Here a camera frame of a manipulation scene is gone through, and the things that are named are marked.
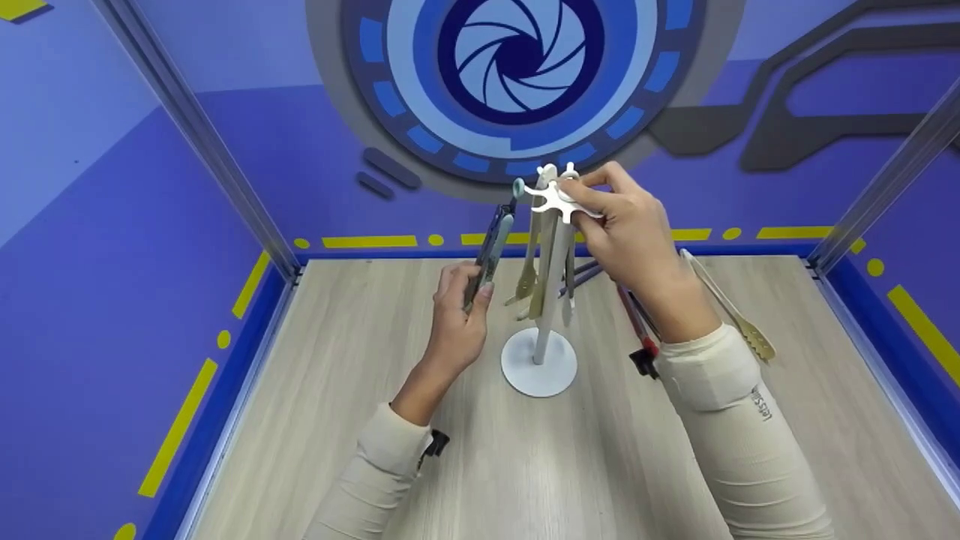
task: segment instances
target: black strap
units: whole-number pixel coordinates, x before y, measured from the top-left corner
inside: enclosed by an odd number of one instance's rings
[[[630,353],[630,360],[636,366],[636,370],[640,372],[641,375],[645,375],[653,380],[660,378],[660,374],[657,373],[657,368],[654,367],[654,358],[656,356],[647,348],[638,349]]]
[[[420,466],[423,465],[423,459],[428,455],[431,457],[440,457],[440,454],[444,452],[444,448],[446,448],[447,443],[450,442],[450,437],[440,430],[431,430],[430,437],[433,440],[430,441],[430,444],[420,456],[420,462],[417,463],[417,470],[419,470]]]

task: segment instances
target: beige arm sleeve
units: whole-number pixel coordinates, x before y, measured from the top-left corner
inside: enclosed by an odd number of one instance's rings
[[[656,366],[733,538],[835,538],[800,446],[733,327],[664,344]]]
[[[378,540],[410,491],[430,428],[381,404],[360,433],[357,453],[326,492],[304,540]]]

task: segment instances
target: white round base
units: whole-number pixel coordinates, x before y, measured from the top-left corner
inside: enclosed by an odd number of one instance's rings
[[[507,340],[500,355],[503,376],[516,391],[533,398],[556,396],[577,376],[577,355],[562,335],[550,331],[543,364],[534,363],[537,329],[521,330]]]

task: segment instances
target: person's left hand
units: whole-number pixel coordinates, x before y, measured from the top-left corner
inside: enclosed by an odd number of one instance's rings
[[[441,271],[437,292],[433,295],[433,327],[423,361],[460,375],[483,350],[487,339],[487,309],[493,296],[493,283],[477,291],[469,315],[464,311],[467,283],[480,273],[470,261],[450,264]]]

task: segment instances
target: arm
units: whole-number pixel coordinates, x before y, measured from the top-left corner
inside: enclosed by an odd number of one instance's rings
[[[835,538],[813,473],[753,354],[736,329],[720,324],[700,283],[691,277],[687,286],[688,300],[658,304],[658,327],[679,338],[660,347],[657,369],[731,535]]]
[[[492,283],[463,311],[468,279],[480,268],[444,268],[434,295],[433,328],[423,358],[396,397],[360,433],[357,452],[327,491],[305,540],[378,540],[410,491],[430,444],[430,418],[450,385],[480,356]]]
[[[590,189],[607,184],[612,193]],[[567,182],[594,220],[573,214],[590,253],[650,311],[657,369],[700,470],[737,540],[831,539],[833,527],[793,432],[736,330],[722,325],[677,256],[663,205],[616,162]]]

